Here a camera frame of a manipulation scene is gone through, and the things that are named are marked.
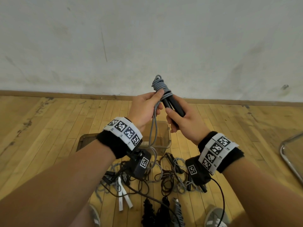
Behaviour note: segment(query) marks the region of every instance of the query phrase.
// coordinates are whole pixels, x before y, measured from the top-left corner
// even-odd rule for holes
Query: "shoe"
[[[218,226],[222,213],[223,209],[218,207],[214,207],[212,210],[210,210],[205,218],[204,227],[227,227],[230,224],[230,221],[226,212],[224,212],[222,222],[220,226]]]
[[[98,214],[98,211],[96,210],[96,208],[89,204],[89,207],[90,207],[90,211],[91,211],[91,216],[94,220],[94,223],[95,223],[95,226],[96,227],[100,227],[100,217],[99,217],[99,214]]]

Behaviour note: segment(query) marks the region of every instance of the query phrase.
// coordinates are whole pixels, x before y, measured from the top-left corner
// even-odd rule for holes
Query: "plastic bin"
[[[145,126],[145,130],[142,132],[143,138],[142,138],[142,144],[140,145],[140,148],[147,149],[149,147],[149,134],[151,130],[152,122],[148,122]],[[169,148],[172,145],[172,138],[170,134],[170,128],[168,122],[165,121],[157,121],[158,131],[157,131],[157,140],[153,147],[157,151],[158,156],[163,156],[165,154],[165,151],[167,148]],[[156,128],[155,125],[153,127],[153,132],[151,136],[151,141],[154,141],[154,137],[156,134]],[[95,134],[85,134],[82,135],[79,139],[77,150],[82,149],[90,142],[94,141],[96,139],[97,133]]]
[[[151,126],[152,126],[152,122],[150,121],[146,124],[145,129],[142,132],[143,138],[142,138],[142,144],[140,145],[141,148],[146,149],[149,147],[149,134],[150,134]],[[172,145],[170,127],[168,122],[166,121],[157,121],[157,126],[158,126],[157,139],[153,147],[156,149],[158,156],[163,156],[165,154],[166,149]],[[151,142],[154,141],[155,134],[156,134],[156,128],[154,125],[151,134]]]

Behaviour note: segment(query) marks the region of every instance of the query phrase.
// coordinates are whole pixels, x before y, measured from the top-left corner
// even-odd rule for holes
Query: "person's right hand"
[[[171,132],[177,132],[178,128],[172,123],[174,120],[182,134],[195,145],[198,145],[205,136],[208,135],[210,130],[203,123],[203,120],[196,110],[194,110],[184,99],[174,95],[174,98],[179,102],[182,109],[185,112],[185,116],[182,118],[178,113],[170,108],[166,108],[167,121],[171,125]]]

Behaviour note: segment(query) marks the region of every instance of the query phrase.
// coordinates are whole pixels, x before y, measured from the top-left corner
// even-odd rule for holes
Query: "person's left arm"
[[[141,132],[163,93],[134,97],[128,118]],[[3,198],[0,226],[69,226],[115,158],[109,147],[91,142]]]

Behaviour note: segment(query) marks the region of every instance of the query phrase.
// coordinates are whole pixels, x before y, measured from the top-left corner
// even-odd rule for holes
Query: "qr code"
[[[206,154],[206,158],[207,160],[209,160],[211,163],[214,162],[214,160],[216,159],[216,156],[214,156],[210,151]]]
[[[149,160],[146,157],[143,157],[140,166],[142,166],[144,169],[147,167],[147,164],[149,163]]]
[[[227,138],[225,138],[224,136],[219,138],[217,141],[224,147],[226,147],[227,145],[230,144],[230,141]]]
[[[119,131],[123,131],[125,128],[127,127],[127,125],[124,123],[124,122],[122,122],[122,121],[120,121],[120,122],[118,122],[118,124],[115,126],[115,128],[117,128]]]
[[[140,139],[137,135],[135,135],[131,140],[131,142],[134,144],[134,146],[136,146],[139,141],[140,141]]]
[[[129,139],[131,139],[131,137],[134,136],[135,132],[133,131],[133,129],[131,129],[130,127],[128,127],[124,132],[123,132]]]
[[[223,147],[221,145],[219,145],[218,143],[214,143],[211,146],[210,150],[213,151],[216,155],[218,155],[223,150]]]
[[[108,124],[108,126],[114,126],[116,124],[116,122],[118,122],[119,120],[114,119],[112,122],[110,122]]]
[[[203,160],[202,165],[208,170],[211,167],[211,164],[206,159]]]
[[[194,174],[197,173],[197,170],[196,170],[196,168],[195,168],[194,165],[189,166],[188,170],[189,170],[189,172],[190,172],[191,175],[194,175]]]

